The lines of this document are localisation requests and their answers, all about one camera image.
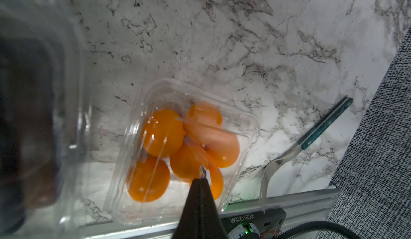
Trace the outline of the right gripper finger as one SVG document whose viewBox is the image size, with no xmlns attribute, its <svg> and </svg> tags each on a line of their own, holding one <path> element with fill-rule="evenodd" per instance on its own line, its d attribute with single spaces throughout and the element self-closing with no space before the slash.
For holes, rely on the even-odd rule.
<svg viewBox="0 0 411 239">
<path fill-rule="evenodd" d="M 227 239 L 207 179 L 192 181 L 174 239 Z"/>
</svg>

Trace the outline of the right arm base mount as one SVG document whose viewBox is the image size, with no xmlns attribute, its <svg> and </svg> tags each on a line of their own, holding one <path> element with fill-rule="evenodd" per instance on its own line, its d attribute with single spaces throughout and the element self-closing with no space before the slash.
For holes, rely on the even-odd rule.
<svg viewBox="0 0 411 239">
<path fill-rule="evenodd" d="M 271 239 L 280 234 L 286 219 L 282 208 L 222 218 L 229 239 Z"/>
</svg>

